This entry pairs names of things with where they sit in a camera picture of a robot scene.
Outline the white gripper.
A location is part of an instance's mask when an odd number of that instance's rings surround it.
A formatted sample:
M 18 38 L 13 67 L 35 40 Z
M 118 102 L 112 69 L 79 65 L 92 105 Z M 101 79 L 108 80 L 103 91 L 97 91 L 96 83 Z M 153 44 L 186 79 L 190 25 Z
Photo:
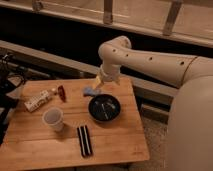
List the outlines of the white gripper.
M 117 65 L 110 65 L 108 67 L 101 66 L 99 76 L 94 79 L 92 85 L 93 89 L 100 88 L 103 82 L 115 82 L 116 84 L 120 84 L 120 67 Z

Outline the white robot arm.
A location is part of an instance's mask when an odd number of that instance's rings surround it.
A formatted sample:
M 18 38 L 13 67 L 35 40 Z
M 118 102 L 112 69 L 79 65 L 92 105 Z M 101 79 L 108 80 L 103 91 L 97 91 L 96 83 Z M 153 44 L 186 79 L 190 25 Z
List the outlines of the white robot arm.
M 125 66 L 178 89 L 170 109 L 166 171 L 213 171 L 213 59 L 134 50 L 126 36 L 102 43 L 93 86 L 118 82 Z

